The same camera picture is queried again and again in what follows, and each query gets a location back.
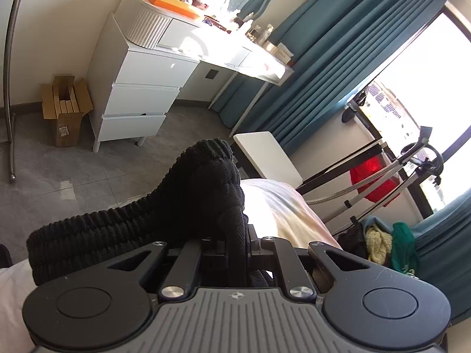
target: red bag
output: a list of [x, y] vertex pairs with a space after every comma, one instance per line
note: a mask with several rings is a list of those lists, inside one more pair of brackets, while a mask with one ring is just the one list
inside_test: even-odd
[[[386, 167], [386, 162], [384, 159], [380, 156], [373, 156], [373, 158], [367, 160], [366, 162], [363, 162], [361, 165], [358, 165], [350, 170], [350, 179], [352, 184], [356, 184], [358, 182], [361, 182], [362, 180], [366, 179], [367, 177], [370, 177], [371, 175], [377, 173], [378, 171], [382, 170], [383, 168]], [[365, 189], [367, 189], [369, 186], [371, 186], [374, 182], [376, 182], [378, 179], [372, 181], [371, 183], [365, 184], [363, 187], [360, 187], [358, 189], [359, 193], [362, 193]], [[389, 194], [393, 189], [395, 189], [397, 186], [399, 186], [400, 180], [396, 176], [391, 177], [387, 181], [385, 181], [381, 186], [379, 186], [377, 189], [373, 190], [371, 193], [369, 193], [366, 198], [373, 202], [377, 203], [379, 202], [382, 198], [384, 198], [387, 194]], [[392, 202], [396, 196], [394, 196], [390, 201], [385, 203], [383, 207], [387, 206], [390, 202]]]

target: open cardboard box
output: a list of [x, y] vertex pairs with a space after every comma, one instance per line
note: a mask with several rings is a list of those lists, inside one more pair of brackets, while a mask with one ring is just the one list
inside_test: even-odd
[[76, 146], [82, 118], [93, 110], [84, 79], [57, 76], [53, 84], [41, 85], [42, 115], [52, 124], [56, 147]]

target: gray tile floor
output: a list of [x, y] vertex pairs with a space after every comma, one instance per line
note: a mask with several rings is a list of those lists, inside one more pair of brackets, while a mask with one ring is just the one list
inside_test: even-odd
[[[3, 119], [0, 136], [6, 139]], [[125, 205], [151, 192], [175, 159], [199, 140], [227, 139], [229, 130], [206, 108], [172, 107], [156, 136], [142, 147], [132, 139], [102, 142], [82, 123], [79, 145], [56, 148], [41, 113], [16, 121], [17, 182], [8, 183], [8, 144], [0, 144], [0, 243], [13, 262], [27, 258], [26, 239], [37, 228], [74, 215]]]

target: crosshair logo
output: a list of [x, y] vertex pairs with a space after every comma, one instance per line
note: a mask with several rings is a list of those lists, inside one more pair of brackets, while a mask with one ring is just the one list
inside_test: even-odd
[[234, 292], [233, 294], [231, 294], [231, 297], [237, 301], [239, 301], [243, 296], [244, 294], [240, 292]]

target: white dresser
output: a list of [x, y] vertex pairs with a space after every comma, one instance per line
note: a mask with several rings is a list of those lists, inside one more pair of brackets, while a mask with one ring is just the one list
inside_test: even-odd
[[199, 60], [178, 51], [150, 50], [128, 41], [110, 14], [87, 74], [94, 110], [93, 152], [102, 141], [156, 135], [165, 113]]

